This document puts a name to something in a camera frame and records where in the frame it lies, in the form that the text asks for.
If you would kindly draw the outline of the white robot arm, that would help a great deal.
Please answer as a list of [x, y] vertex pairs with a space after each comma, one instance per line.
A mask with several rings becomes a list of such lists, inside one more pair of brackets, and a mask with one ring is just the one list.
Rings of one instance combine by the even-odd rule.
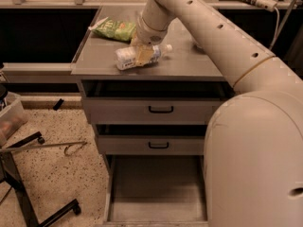
[[209, 227], [303, 227], [303, 81], [274, 53], [203, 0], [148, 0], [142, 44], [179, 19], [235, 96], [206, 130]]

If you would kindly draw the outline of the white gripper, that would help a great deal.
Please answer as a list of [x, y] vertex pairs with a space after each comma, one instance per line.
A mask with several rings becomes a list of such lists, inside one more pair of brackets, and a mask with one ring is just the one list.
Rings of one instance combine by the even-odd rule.
[[138, 40], [142, 43], [136, 48], [135, 64], [137, 66], [148, 63], [153, 55], [153, 47], [144, 44], [161, 44], [167, 33], [168, 27], [163, 23], [158, 23], [155, 20], [149, 21], [142, 16], [137, 19], [136, 33], [130, 43], [130, 46], [137, 46]]

